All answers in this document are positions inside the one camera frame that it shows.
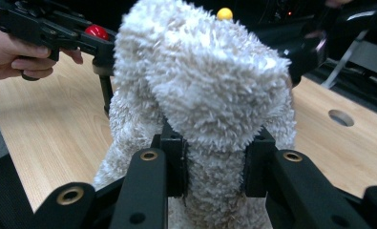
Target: yellow ball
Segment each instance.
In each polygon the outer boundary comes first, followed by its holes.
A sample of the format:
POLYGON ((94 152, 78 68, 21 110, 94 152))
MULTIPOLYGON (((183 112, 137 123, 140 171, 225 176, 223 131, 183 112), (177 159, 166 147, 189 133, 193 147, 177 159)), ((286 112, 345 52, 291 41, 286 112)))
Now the yellow ball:
POLYGON ((230 20, 233 18, 233 12, 228 8, 222 8, 218 11, 218 14, 216 14, 216 17, 218 20, 230 20))

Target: red ball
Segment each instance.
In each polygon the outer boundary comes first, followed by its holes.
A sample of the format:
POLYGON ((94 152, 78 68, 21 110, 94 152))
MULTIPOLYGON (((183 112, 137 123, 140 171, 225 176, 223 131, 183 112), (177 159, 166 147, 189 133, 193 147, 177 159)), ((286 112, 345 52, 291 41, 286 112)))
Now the red ball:
POLYGON ((89 26, 85 30, 85 32, 89 35, 93 35, 93 36, 99 37, 99 38, 104 39, 104 40, 109 39, 108 33, 105 31, 105 29, 98 26, 98 25, 89 26))

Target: fluffy towel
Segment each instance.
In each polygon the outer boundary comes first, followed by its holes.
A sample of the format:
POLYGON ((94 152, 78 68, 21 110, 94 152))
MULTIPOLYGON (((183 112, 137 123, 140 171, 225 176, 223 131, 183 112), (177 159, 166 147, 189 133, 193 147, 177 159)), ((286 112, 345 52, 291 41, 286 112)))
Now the fluffy towel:
POLYGON ((115 42, 114 143, 94 186, 125 176, 165 115, 190 145, 186 206, 169 199, 169 227, 270 227, 264 198, 240 190, 243 150, 261 125, 293 148, 288 65, 239 23, 180 0, 137 1, 115 42))

